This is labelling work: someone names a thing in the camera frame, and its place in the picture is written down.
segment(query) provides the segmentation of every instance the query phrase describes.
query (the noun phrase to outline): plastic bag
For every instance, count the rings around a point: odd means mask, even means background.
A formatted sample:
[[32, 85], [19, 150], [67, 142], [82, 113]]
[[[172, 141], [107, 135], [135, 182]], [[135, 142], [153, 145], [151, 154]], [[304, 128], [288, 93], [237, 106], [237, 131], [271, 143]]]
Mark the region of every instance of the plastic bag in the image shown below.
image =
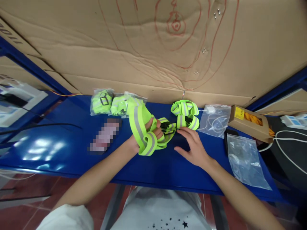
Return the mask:
[[91, 98], [91, 116], [99, 114], [109, 114], [113, 99], [114, 90], [107, 89], [95, 89], [94, 95]]
[[228, 105], [206, 105], [201, 115], [198, 131], [224, 139], [230, 112], [231, 106]]
[[[128, 91], [125, 91], [125, 96], [127, 97], [127, 103], [133, 103], [136, 106], [139, 106], [141, 104], [146, 105], [146, 103], [147, 103], [146, 97], [141, 97], [137, 94], [130, 93]], [[124, 116], [122, 116], [122, 118], [128, 118], [128, 117], [129, 117], [128, 114], [125, 114]]]
[[227, 145], [235, 178], [250, 186], [272, 190], [263, 176], [256, 141], [227, 134]]
[[127, 114], [127, 99], [128, 96], [123, 93], [114, 93], [109, 115], [125, 116]]

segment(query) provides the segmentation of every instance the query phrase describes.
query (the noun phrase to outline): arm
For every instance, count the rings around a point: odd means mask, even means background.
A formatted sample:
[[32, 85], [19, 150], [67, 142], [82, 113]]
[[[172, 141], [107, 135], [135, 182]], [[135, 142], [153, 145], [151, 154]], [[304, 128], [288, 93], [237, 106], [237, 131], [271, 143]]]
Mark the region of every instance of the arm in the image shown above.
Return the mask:
[[234, 209], [247, 223], [256, 229], [284, 229], [250, 190], [206, 153], [196, 131], [182, 127], [177, 132], [187, 139], [191, 150], [187, 152], [180, 147], [175, 147], [175, 150], [212, 177]]
[[[151, 120], [145, 125], [146, 129], [151, 127], [152, 122], [153, 119], [151, 118]], [[163, 135], [160, 125], [161, 122], [158, 121], [157, 129], [153, 131], [158, 139]], [[83, 205], [90, 202], [138, 153], [138, 150], [138, 144], [134, 136], [131, 136], [107, 158], [93, 166], [89, 171], [82, 175], [66, 191], [52, 210], [64, 204]]]

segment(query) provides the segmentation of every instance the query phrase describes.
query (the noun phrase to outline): white shirt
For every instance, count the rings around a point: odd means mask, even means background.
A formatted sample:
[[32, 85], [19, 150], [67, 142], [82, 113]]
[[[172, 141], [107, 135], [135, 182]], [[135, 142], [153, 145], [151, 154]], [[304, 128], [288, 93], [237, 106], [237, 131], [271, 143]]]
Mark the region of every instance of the white shirt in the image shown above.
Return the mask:
[[[93, 230], [85, 208], [65, 204], [46, 216], [37, 230]], [[126, 200], [111, 230], [211, 229], [201, 210], [197, 193], [137, 187]]]

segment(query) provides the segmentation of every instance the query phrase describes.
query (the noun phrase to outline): neon yellow reflective band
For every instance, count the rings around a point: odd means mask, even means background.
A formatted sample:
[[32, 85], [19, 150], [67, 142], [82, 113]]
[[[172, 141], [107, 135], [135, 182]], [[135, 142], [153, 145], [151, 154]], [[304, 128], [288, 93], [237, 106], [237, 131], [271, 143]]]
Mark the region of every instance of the neon yellow reflective band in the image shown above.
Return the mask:
[[122, 95], [119, 97], [115, 97], [111, 106], [111, 114], [113, 116], [123, 116], [127, 112], [127, 97], [126, 95]]
[[171, 107], [171, 112], [178, 115], [198, 115], [199, 110], [197, 108], [197, 105], [194, 102], [188, 101], [188, 100], [180, 100], [173, 103]]
[[188, 127], [196, 130], [199, 127], [199, 119], [194, 116], [199, 114], [197, 105], [188, 100], [180, 100], [173, 103], [171, 112], [177, 117], [177, 128]]
[[103, 90], [91, 99], [91, 103], [95, 114], [108, 113], [111, 109], [112, 97]]
[[[139, 155], [150, 156], [155, 150], [166, 148], [167, 143], [174, 136], [176, 127], [175, 124], [170, 124], [166, 118], [161, 118], [161, 124], [164, 124], [164, 131], [167, 134], [157, 140], [152, 132], [157, 128], [157, 120], [147, 110], [144, 103], [136, 101], [135, 98], [128, 100], [128, 115], [132, 133], [140, 146]], [[149, 131], [146, 130], [145, 124], [153, 117], [153, 124]]]

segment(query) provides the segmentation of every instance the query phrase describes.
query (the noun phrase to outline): black star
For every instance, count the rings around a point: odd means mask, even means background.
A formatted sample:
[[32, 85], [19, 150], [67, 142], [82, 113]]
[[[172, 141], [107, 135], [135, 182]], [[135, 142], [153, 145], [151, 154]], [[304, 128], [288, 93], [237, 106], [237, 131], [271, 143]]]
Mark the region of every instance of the black star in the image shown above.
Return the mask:
[[186, 228], [186, 227], [189, 228], [189, 227], [188, 227], [188, 223], [186, 223], [186, 222], [184, 222], [184, 221], [183, 221], [183, 224], [182, 224], [182, 225], [183, 225], [185, 228]]

